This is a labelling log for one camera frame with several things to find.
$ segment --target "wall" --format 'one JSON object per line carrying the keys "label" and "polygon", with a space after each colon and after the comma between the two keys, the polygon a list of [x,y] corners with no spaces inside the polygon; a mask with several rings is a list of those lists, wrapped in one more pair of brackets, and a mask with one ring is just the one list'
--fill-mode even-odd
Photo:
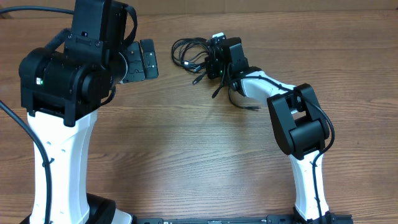
{"label": "wall", "polygon": [[[139,15],[200,14],[222,12],[345,11],[395,9],[398,0],[121,0]],[[3,7],[38,5],[73,9],[74,0],[0,0]],[[62,17],[43,12],[12,12],[11,17]]]}

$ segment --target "wood grain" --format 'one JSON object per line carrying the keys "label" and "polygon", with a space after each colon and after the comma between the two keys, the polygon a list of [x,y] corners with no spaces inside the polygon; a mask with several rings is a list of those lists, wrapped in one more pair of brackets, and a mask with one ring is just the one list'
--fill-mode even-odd
{"label": "wood grain", "polygon": [[[267,108],[236,109],[225,90],[212,100],[217,82],[192,86],[195,77],[170,61],[177,39],[224,31],[242,38],[250,65],[314,87],[336,129],[323,170],[331,211],[353,214],[355,223],[398,223],[397,20],[397,11],[140,16],[137,39],[154,40],[160,75],[118,86],[99,109],[88,191],[138,217],[292,212],[290,162]],[[0,99],[24,119],[19,63],[70,23],[0,21]],[[4,113],[0,121],[0,223],[17,223],[34,199],[32,142]]]}

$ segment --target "tabletop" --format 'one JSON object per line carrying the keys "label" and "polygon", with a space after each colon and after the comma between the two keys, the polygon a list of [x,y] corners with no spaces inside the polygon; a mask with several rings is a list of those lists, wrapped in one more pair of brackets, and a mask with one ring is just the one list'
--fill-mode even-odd
{"label": "tabletop", "polygon": [[[193,86],[196,76],[170,59],[177,39],[224,32],[242,38],[251,66],[314,88],[336,130],[323,161],[330,210],[355,223],[398,223],[397,20],[398,11],[140,16],[136,39],[154,40],[159,77],[118,85],[99,109],[87,191],[138,217],[292,213],[292,168],[267,107],[237,109],[226,89],[211,99],[219,80]],[[0,99],[25,121],[19,63],[71,21],[0,20]],[[34,201],[33,143],[3,112],[0,123],[0,223],[19,223]]]}

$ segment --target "beige wall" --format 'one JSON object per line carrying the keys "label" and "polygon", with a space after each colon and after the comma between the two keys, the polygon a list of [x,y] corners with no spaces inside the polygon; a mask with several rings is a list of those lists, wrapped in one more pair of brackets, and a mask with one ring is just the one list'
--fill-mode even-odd
{"label": "beige wall", "polygon": [[[139,15],[222,12],[341,11],[395,9],[398,0],[121,0]],[[75,0],[2,0],[2,7],[38,5],[73,9]],[[12,12],[11,17],[61,17],[43,12]]]}

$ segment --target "wooden table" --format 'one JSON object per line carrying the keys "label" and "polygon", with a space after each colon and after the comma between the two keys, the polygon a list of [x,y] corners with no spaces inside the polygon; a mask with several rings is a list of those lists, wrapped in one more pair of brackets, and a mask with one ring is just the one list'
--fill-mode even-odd
{"label": "wooden table", "polygon": [[[19,63],[70,23],[0,21],[0,99],[23,118]],[[292,168],[268,109],[239,110],[226,90],[212,100],[216,81],[192,86],[195,76],[170,60],[177,39],[219,31],[242,38],[250,65],[314,87],[336,129],[323,163],[331,211],[353,214],[356,223],[397,223],[397,11],[140,17],[137,39],[154,40],[160,75],[119,85],[99,109],[87,190],[138,217],[292,213]],[[0,223],[19,223],[33,206],[33,145],[3,112],[0,121]]]}

